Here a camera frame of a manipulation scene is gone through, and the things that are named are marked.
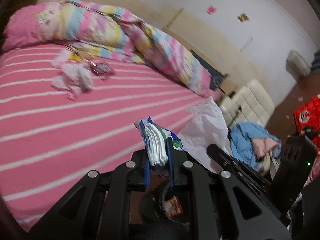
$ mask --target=pink cloth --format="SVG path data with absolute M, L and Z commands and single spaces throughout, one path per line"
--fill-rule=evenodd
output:
M 253 151 L 258 159 L 266 154 L 272 156 L 272 150 L 278 146 L 278 143 L 271 138 L 252 138 Z
M 0 58 L 0 191 L 28 228 L 91 169 L 113 170 L 144 142 L 133 122 L 151 116 L 178 134 L 203 98 L 145 65 L 108 60 L 117 75 L 94 79 L 70 101 L 50 87 L 63 46 L 12 50 Z

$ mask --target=wall trim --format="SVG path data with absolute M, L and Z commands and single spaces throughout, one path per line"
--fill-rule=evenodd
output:
M 292 22 L 292 26 L 295 27 L 300 32 L 300 34 L 304 37 L 304 39 L 307 41 L 307 43 L 311 47 L 312 51 L 313 52 L 317 51 L 316 45 L 310 39 L 310 37 L 308 36 L 306 31 L 301 27 L 301 25 L 281 5 L 279 5 L 274 0 L 265 0 L 265 1 L 268 2 L 270 5 L 272 5 L 273 7 L 277 7 L 280 10 L 280 12 L 283 15 L 285 15 Z

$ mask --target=chair backrest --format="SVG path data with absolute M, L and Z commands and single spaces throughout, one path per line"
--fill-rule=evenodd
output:
M 228 127 L 239 122 L 255 122 L 265 127 L 275 110 L 275 105 L 257 80 L 251 80 L 241 87 L 232 98 L 226 96 L 220 109 Z

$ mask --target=white logo on red fabric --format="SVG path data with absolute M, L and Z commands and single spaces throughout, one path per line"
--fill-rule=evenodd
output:
M 307 123 L 310 120 L 310 112 L 308 110 L 303 110 L 299 115 L 299 122 Z

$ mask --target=pink butterfly decoration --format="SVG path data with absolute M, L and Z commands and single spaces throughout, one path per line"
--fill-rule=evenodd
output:
M 216 10 L 217 10 L 217 8 L 215 8 L 215 7 L 213 7 L 213 6 L 211 5 L 211 6 L 209 6 L 209 7 L 207 8 L 207 14 L 213 14 L 213 13 L 216 12 Z

